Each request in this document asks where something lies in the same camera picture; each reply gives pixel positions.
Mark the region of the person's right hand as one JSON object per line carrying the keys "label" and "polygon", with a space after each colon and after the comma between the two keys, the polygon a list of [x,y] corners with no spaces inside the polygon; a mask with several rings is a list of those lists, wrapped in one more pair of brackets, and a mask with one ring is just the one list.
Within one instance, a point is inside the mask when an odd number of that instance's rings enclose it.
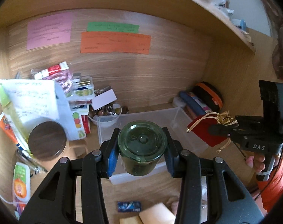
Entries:
{"label": "person's right hand", "polygon": [[[280,166],[280,154],[274,156],[274,168]],[[253,168],[255,173],[261,173],[265,169],[265,156],[263,154],[255,154],[246,158],[246,164]]]}

